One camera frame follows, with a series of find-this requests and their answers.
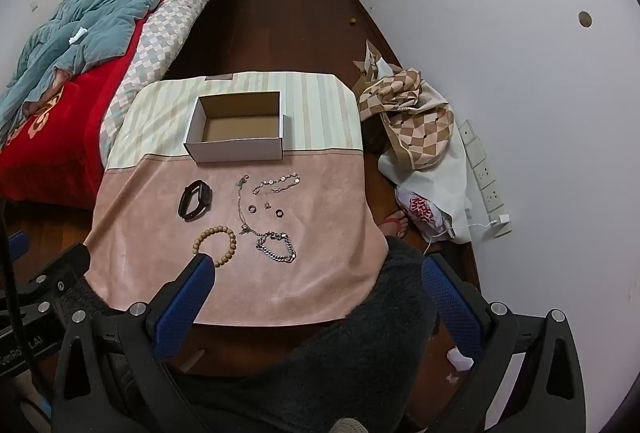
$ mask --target silver bolt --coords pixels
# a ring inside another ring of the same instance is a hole
[[[497,316],[504,316],[507,314],[507,307],[504,303],[500,303],[499,301],[491,304],[491,312],[493,312]]]
[[[564,321],[564,314],[562,313],[561,310],[552,310],[551,311],[551,317],[554,319],[554,321],[557,321],[558,323],[562,323]]]
[[[84,318],[86,318],[86,312],[84,310],[77,310],[71,316],[71,319],[74,323],[81,323],[82,321],[84,321]]]
[[[129,307],[129,314],[132,316],[140,316],[144,314],[146,310],[146,305],[144,303],[134,303]]]

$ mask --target wooden floor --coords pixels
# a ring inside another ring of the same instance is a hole
[[[352,17],[358,20],[355,25],[350,25]],[[358,79],[353,60],[364,58],[367,39],[381,50],[385,47],[353,0],[211,0],[165,77],[289,70],[335,74],[352,86]],[[396,210],[394,188],[378,172],[376,156],[366,154],[365,167],[367,202],[376,222],[380,222]],[[59,206],[20,203],[7,209],[7,217],[12,231],[21,229],[31,237],[30,253],[16,263],[17,277],[22,281],[37,275],[68,245],[84,240],[91,229],[90,212]],[[414,229],[407,241],[425,247]],[[460,248],[447,246],[443,254],[461,272]],[[196,326],[176,362],[204,348],[207,353],[194,366],[195,373],[256,373],[322,326]],[[464,374],[456,373],[446,360],[451,347],[450,336],[441,326],[430,340],[408,410],[421,427],[433,423],[464,380]]]

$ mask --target black cable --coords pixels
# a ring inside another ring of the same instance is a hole
[[[27,399],[26,397],[18,397],[18,403],[20,404],[27,404],[29,406],[31,406],[34,411],[38,412],[40,414],[40,416],[47,422],[47,424],[51,424],[51,419],[49,418],[49,415],[47,415],[46,413],[44,413],[44,410],[38,406],[35,402],[33,402],[33,400],[31,399]]]
[[[31,370],[31,377],[36,388],[42,392],[45,399],[52,402],[53,390],[49,387],[36,358],[31,352],[31,347],[27,342],[27,336],[22,326],[22,315],[20,312],[20,302],[18,302],[18,288],[15,284],[14,265],[11,261],[9,251],[9,236],[4,224],[4,205],[6,201],[0,199],[0,270],[2,272],[2,284],[4,285],[4,296],[6,298],[6,309],[9,314],[11,328],[14,331],[15,340],[20,348],[22,358],[27,367]]]

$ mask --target human foot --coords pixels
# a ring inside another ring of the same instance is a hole
[[[404,238],[408,226],[409,219],[404,214],[404,211],[396,211],[392,215],[386,217],[378,227],[385,236],[397,236],[398,238]]]

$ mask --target white cardboard box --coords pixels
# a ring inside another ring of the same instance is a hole
[[[278,91],[200,96],[184,147],[198,163],[281,160],[282,128]]]

